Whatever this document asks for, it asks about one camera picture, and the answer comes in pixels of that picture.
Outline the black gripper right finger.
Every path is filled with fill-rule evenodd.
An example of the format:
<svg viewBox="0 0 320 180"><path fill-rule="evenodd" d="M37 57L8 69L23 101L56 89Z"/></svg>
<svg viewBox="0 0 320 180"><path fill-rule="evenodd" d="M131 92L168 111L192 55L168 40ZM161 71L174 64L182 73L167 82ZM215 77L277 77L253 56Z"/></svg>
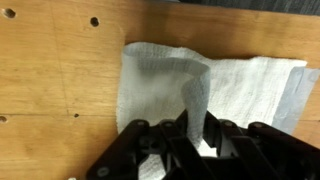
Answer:
<svg viewBox="0 0 320 180"><path fill-rule="evenodd" d="M203 138L217 180L320 180L320 149L265 123L241 128L207 113Z"/></svg>

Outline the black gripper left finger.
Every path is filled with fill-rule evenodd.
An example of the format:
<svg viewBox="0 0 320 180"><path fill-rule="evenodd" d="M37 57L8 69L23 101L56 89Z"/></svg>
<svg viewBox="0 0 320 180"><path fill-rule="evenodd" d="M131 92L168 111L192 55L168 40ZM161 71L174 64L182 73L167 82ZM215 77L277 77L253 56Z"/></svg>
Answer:
<svg viewBox="0 0 320 180"><path fill-rule="evenodd" d="M164 180L214 180L214 175L186 136L187 111L176 120L150 126L130 122L86 173L86 180L138 180L139 167L159 155Z"/></svg>

